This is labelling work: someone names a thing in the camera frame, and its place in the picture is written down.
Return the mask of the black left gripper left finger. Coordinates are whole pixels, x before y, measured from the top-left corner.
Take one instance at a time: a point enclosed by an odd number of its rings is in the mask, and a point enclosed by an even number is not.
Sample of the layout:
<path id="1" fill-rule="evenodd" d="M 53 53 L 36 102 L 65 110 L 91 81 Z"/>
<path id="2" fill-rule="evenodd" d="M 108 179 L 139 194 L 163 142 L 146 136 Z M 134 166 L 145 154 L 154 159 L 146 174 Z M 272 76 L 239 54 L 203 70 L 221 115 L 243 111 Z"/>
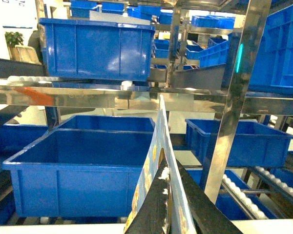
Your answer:
<path id="1" fill-rule="evenodd" d="M 147 157 L 132 200 L 125 234 L 168 234 L 172 210 L 169 167 L 164 149 Z"/>

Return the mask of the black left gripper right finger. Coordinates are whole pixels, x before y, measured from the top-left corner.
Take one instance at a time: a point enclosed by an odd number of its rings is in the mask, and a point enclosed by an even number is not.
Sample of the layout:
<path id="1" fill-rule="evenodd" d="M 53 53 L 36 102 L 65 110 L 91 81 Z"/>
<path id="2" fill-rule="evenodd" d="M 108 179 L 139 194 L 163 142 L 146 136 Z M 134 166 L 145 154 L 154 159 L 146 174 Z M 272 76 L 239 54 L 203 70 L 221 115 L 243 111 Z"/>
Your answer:
<path id="1" fill-rule="evenodd" d="M 210 201 L 179 161 L 177 166 L 196 230 L 200 234 L 240 234 L 241 231 Z"/>

